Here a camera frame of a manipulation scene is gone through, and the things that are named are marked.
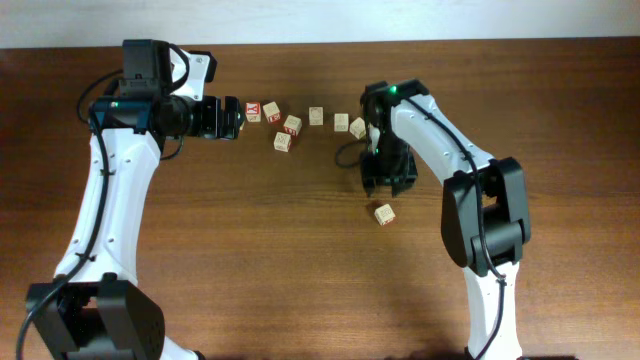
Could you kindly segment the wooden block green R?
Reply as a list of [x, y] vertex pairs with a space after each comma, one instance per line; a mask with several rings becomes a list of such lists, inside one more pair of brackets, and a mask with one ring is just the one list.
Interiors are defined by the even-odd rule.
[[385, 226], [393, 222], [396, 215], [389, 204], [384, 204], [374, 210], [374, 216], [381, 226]]

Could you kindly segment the wooden block number 1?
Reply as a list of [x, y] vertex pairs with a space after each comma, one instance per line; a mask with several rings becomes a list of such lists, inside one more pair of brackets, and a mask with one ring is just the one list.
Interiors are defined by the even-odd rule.
[[363, 139], [366, 136], [366, 123], [361, 118], [356, 118], [349, 125], [349, 132], [358, 140]]

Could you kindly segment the wooden block red I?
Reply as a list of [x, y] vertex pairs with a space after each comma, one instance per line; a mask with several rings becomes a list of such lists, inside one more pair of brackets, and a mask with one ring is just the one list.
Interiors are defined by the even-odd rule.
[[335, 132], [349, 131], [349, 115], [348, 114], [336, 113], [334, 115], [334, 131]]

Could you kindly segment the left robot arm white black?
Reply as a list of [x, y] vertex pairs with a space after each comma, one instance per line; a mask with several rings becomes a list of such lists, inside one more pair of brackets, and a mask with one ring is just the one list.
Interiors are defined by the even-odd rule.
[[104, 93], [80, 100], [91, 133], [86, 188], [68, 248], [46, 283], [32, 284], [25, 328], [56, 359], [196, 359], [177, 345], [161, 308], [138, 286], [137, 243], [145, 199], [168, 140], [233, 140], [239, 100], [205, 94], [212, 54], [160, 40], [127, 40]]

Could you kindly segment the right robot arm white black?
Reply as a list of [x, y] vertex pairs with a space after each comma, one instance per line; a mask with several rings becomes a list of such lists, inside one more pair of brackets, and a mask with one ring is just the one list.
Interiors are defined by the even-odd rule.
[[419, 80], [366, 86], [360, 98], [368, 150], [360, 162], [368, 195], [411, 189], [422, 160], [442, 185], [441, 237], [462, 269], [470, 311], [469, 359], [520, 359], [515, 284], [531, 224], [524, 171], [462, 134]]

